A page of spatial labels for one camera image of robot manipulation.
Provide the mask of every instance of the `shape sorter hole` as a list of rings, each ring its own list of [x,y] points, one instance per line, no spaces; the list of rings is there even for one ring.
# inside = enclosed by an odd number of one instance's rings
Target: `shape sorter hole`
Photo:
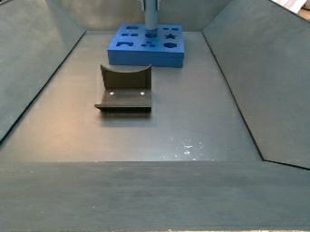
[[[134,26],[134,25],[128,25],[125,29],[129,29],[129,30],[137,30],[137,29],[138,29],[138,27],[137,27],[137,26]]]
[[[145,34],[145,37],[146,37],[146,38],[156,38],[156,37],[157,37],[157,34],[154,34],[154,33],[146,33],[146,34]]]
[[[177,46],[177,44],[176,43],[165,43],[162,46],[166,48],[174,48]]]
[[[132,47],[133,43],[132,42],[117,42],[116,46],[118,47],[121,45],[126,45],[126,46]]]

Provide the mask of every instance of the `circular hole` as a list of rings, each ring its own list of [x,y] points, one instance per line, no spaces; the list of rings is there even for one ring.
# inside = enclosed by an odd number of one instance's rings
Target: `circular hole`
[[[165,43],[162,46],[166,48],[174,48],[177,45],[176,43]]]
[[[145,37],[146,37],[146,38],[156,38],[156,37],[157,37],[157,34],[154,34],[154,33],[146,33],[146,34],[145,34]]]

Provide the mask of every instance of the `black bracket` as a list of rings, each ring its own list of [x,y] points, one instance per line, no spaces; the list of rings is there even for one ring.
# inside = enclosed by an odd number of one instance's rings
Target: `black bracket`
[[[150,111],[150,66],[137,72],[114,72],[100,65],[104,94],[94,107],[105,110]]]

